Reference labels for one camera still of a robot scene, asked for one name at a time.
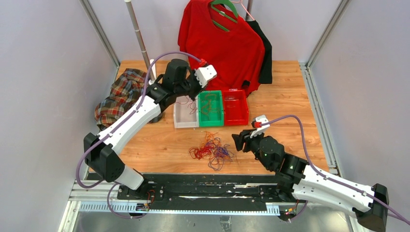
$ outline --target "clothes hanger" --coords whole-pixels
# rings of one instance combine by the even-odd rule
[[[246,9],[246,7],[243,4],[243,0],[239,0],[239,1],[232,1],[232,3],[240,3],[242,5],[242,7],[244,8],[244,10],[246,11],[246,13],[250,16],[250,18],[255,21],[255,19],[250,15],[249,11]]]
[[[211,2],[211,8],[214,9],[215,11],[217,11],[219,14],[221,14],[222,16],[228,18],[229,20],[233,21],[234,23],[237,23],[238,21],[236,19],[231,18],[230,16],[228,16],[227,14],[225,14],[225,12],[218,10],[217,8],[215,8],[214,5],[217,4],[224,4],[225,6],[227,6],[228,8],[231,9],[232,13],[234,14],[234,16],[236,18],[238,18],[238,12],[236,11],[236,8],[234,6],[234,4],[229,1],[229,0],[214,0]],[[212,22],[219,28],[221,28],[224,31],[229,31],[228,29],[226,29],[224,26],[222,26],[221,24],[219,24],[218,22],[216,22],[215,20],[212,20]]]

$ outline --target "red sweater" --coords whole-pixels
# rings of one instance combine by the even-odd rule
[[[215,67],[217,78],[210,81],[207,90],[240,89],[244,81],[250,85],[248,95],[259,87],[258,79],[264,58],[264,44],[256,32],[241,18],[238,23],[221,16],[209,3],[212,0],[191,0],[185,8],[179,29],[178,45],[181,51],[206,60]],[[215,26],[217,21],[228,32]],[[189,59],[190,66],[199,64]]]

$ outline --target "wooden table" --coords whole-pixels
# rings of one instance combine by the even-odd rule
[[[157,62],[157,74],[165,72],[168,61]],[[118,71],[120,76],[126,68],[146,71],[143,61],[122,61]],[[310,107],[299,63],[296,61],[273,62],[273,84],[261,85],[259,90],[248,97],[249,122],[252,118],[265,114],[269,120],[294,114],[303,122],[307,150],[312,162],[328,170],[315,119]],[[142,173],[196,173],[196,174],[273,174],[267,171],[251,152],[236,152],[231,134],[239,134],[251,126],[175,129],[174,107],[165,111],[162,120],[145,125],[125,146],[121,159]],[[234,161],[226,162],[222,170],[208,167],[208,159],[192,159],[188,150],[200,146],[205,131],[218,133],[223,144],[230,144]],[[297,121],[287,118],[274,123],[266,131],[278,142],[285,145],[288,153],[305,157],[300,129]]]

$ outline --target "clothing rack pole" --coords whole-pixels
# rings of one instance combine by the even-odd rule
[[[137,36],[138,43],[141,48],[142,57],[144,58],[146,69],[148,70],[151,63],[149,62],[148,53],[146,52],[144,40],[142,39],[142,34],[140,31],[140,27],[138,26],[137,17],[135,16],[134,8],[132,7],[131,0],[125,0],[125,3],[127,4],[128,13],[130,13],[132,25],[134,26],[135,35]],[[149,72],[149,76],[151,77],[152,82],[155,81],[156,76],[154,75],[153,70]]]
[[[253,2],[253,0],[248,0],[248,6],[246,7],[246,10],[250,13],[250,10],[251,10],[251,8],[252,8],[252,2]],[[249,20],[249,14],[246,14],[246,16],[245,16],[245,21],[248,21]]]

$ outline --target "plaid fabric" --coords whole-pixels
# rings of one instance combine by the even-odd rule
[[[141,96],[146,72],[126,69],[112,84],[110,96],[95,107],[94,117],[100,130],[115,123]]]

